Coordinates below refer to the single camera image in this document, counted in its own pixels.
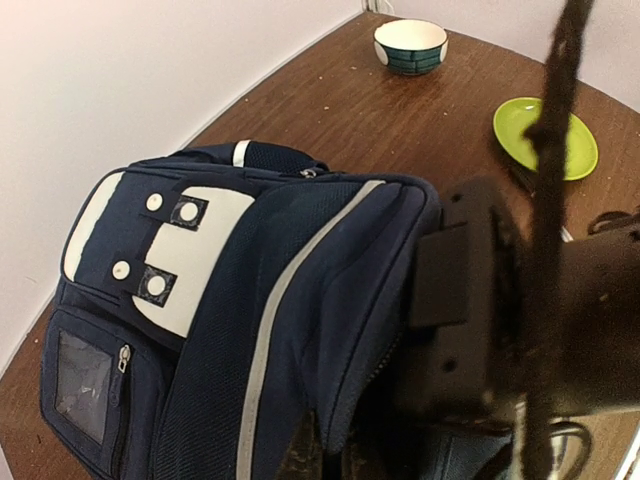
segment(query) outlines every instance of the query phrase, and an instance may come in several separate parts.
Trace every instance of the wooden table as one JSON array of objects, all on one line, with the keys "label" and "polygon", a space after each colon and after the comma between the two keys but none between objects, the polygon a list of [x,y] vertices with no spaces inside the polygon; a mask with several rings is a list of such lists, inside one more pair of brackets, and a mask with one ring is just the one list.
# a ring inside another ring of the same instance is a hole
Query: wooden table
[{"label": "wooden table", "polygon": [[[337,170],[409,173],[440,191],[489,175],[526,227],[529,199],[507,175],[491,119],[505,100],[540,94],[543,66],[452,33],[438,70],[395,76],[379,64],[372,45],[373,30],[385,21],[364,14],[329,35],[241,99],[195,143],[245,138],[280,143]],[[640,115],[586,85],[578,89],[574,111],[591,128],[601,152],[596,171],[567,186],[567,227],[582,237],[599,212],[630,211],[640,204]],[[84,479],[38,412],[47,318],[38,321],[0,381],[0,442],[16,480]],[[639,414],[590,419],[596,452],[583,478],[612,478],[638,419]]]}]

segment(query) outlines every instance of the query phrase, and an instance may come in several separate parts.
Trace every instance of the oval plate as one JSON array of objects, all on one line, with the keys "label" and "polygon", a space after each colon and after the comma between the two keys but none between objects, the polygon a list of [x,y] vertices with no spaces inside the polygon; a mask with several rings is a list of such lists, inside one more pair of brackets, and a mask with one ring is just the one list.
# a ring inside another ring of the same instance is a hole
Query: oval plate
[{"label": "oval plate", "polygon": [[[541,109],[539,98],[514,98],[500,105],[493,116],[493,131],[500,145],[516,162],[534,172],[538,167],[538,157],[531,142],[522,134],[538,119]],[[596,139],[584,122],[571,114],[564,179],[580,180],[593,172],[597,164]]]}]

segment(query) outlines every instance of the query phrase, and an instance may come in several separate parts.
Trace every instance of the plate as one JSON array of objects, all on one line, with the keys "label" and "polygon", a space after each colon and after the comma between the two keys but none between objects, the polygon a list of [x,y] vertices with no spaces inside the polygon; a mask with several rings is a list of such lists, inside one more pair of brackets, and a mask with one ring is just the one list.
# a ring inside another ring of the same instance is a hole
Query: plate
[{"label": "plate", "polygon": [[[539,98],[514,98],[496,110],[493,131],[498,141],[513,159],[529,170],[536,171],[538,157],[531,142],[522,134],[540,116]],[[571,114],[567,135],[565,180],[580,180],[593,172],[598,164],[598,145],[582,120]]]}]

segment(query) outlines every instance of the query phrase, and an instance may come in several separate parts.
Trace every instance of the wood grain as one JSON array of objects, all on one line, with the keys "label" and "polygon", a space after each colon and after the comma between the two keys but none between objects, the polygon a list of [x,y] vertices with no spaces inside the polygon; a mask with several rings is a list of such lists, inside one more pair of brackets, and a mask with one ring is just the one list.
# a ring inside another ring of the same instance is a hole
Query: wood grain
[{"label": "wood grain", "polygon": [[[539,96],[543,66],[451,33],[448,57],[435,72],[392,75],[372,46],[374,29],[386,20],[364,14],[324,38],[241,99],[195,143],[246,138],[280,143],[335,170],[409,173],[441,192],[489,175],[526,227],[529,198],[507,174],[508,157],[493,136],[492,116],[509,98]],[[567,185],[567,227],[583,237],[598,213],[640,204],[640,115],[582,84],[574,112],[595,135],[601,159],[590,177]],[[38,411],[47,319],[37,323],[0,381],[0,443],[16,480],[84,479]],[[583,478],[612,478],[639,419],[626,414],[589,420],[596,451]]]}]

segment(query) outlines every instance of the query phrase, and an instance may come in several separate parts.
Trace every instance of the navy blue backpack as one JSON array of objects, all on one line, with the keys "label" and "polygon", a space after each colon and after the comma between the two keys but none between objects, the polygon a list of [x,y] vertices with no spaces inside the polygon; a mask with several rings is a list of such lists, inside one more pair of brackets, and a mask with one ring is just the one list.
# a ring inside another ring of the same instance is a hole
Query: navy blue backpack
[{"label": "navy blue backpack", "polygon": [[272,479],[308,411],[340,452],[439,217],[421,179],[257,142],[111,172],[63,254],[44,418],[100,479]]}]

